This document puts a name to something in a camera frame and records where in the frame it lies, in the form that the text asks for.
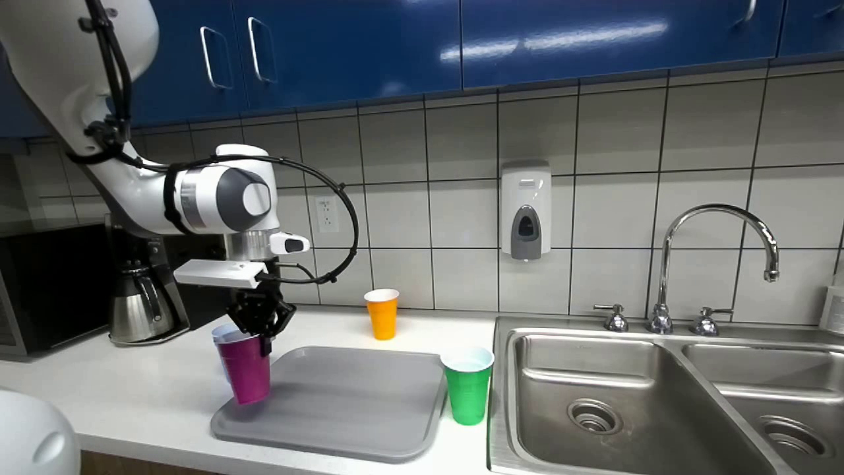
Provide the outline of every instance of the stainless steel sink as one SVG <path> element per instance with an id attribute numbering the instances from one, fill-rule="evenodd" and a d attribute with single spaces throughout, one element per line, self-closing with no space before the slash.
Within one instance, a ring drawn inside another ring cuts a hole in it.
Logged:
<path id="1" fill-rule="evenodd" d="M 844 351 L 691 343 L 683 355 L 795 472 L 844 472 Z"/>
<path id="2" fill-rule="evenodd" d="M 844 472 L 844 339 L 497 319 L 487 433 L 493 472 Z"/>
<path id="3" fill-rule="evenodd" d="M 616 472 L 774 472 L 704 385 L 650 342 L 518 335 L 513 443 L 537 462 Z"/>

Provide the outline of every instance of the chrome faucet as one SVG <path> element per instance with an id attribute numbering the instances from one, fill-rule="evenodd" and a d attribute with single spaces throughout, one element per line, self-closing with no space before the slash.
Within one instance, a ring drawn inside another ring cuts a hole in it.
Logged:
<path id="1" fill-rule="evenodd" d="M 673 245 L 675 230 L 683 222 L 689 222 L 691 218 L 706 214 L 706 211 L 732 214 L 732 218 L 748 222 L 757 230 L 757 235 L 761 239 L 761 243 L 765 243 L 765 259 L 766 261 L 765 261 L 765 274 L 761 277 L 766 282 L 773 282 L 780 274 L 780 251 L 774 245 L 774 239 L 773 239 L 770 227 L 757 214 L 736 210 L 736 207 L 728 207 L 728 203 L 694 207 L 694 210 L 683 211 L 665 233 L 658 295 L 656 295 L 653 313 L 648 314 L 648 330 L 650 334 L 669 334 L 673 330 L 669 313 L 666 313 L 666 259 L 669 259 L 669 245 Z"/>

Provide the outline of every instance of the blue cabinet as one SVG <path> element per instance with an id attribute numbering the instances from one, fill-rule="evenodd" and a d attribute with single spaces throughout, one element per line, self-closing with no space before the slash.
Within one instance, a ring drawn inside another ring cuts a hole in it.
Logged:
<path id="1" fill-rule="evenodd" d="M 38 137 L 44 127 L 29 109 L 27 95 L 15 84 L 4 53 L 0 49 L 0 137 Z"/>
<path id="2" fill-rule="evenodd" d="M 239 0 L 253 111 L 455 92 L 455 0 Z"/>
<path id="3" fill-rule="evenodd" d="M 784 0 L 462 0 L 466 87 L 774 57 Z"/>
<path id="4" fill-rule="evenodd" d="M 842 0 L 787 0 L 780 58 L 818 58 L 844 53 Z"/>

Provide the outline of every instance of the white countertop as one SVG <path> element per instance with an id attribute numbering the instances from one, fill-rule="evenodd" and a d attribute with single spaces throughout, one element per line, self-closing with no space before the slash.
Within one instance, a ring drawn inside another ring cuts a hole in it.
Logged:
<path id="1" fill-rule="evenodd" d="M 211 343 L 211 325 L 149 350 L 114 350 L 106 335 L 37 363 L 0 363 L 0 385 L 54 405 L 85 453 L 194 467 L 209 472 L 487 472 L 485 426 L 462 427 L 447 405 L 426 454 L 380 464 L 211 439 L 211 416 L 230 385 Z M 303 310 L 273 342 L 273 360 L 297 346 L 384 351 L 450 351 L 493 346 L 493 319 L 400 314 L 396 342 L 369 335 L 363 313 Z"/>

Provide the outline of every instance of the white object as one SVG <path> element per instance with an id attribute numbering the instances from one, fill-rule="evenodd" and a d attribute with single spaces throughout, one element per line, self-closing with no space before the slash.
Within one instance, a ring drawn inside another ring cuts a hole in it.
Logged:
<path id="1" fill-rule="evenodd" d="M 78 475 L 70 422 L 49 405 L 0 392 L 0 464 L 8 475 Z"/>
<path id="2" fill-rule="evenodd" d="M 265 272 L 261 261 L 189 259 L 174 272 L 174 277 L 180 286 L 259 289 L 261 272 Z"/>
<path id="3" fill-rule="evenodd" d="M 550 169 L 501 169 L 501 251 L 518 261 L 550 255 Z"/>
<path id="4" fill-rule="evenodd" d="M 441 363 L 454 372 L 483 372 L 493 368 L 495 355 L 487 350 L 463 350 L 463 351 L 441 355 Z"/>
<path id="5" fill-rule="evenodd" d="M 819 327 L 844 335 L 844 286 L 826 289 Z"/>
<path id="6" fill-rule="evenodd" d="M 377 292 L 363 294 L 363 302 L 396 302 L 396 298 L 397 298 L 397 292 L 393 292 L 393 289 L 377 289 Z"/>

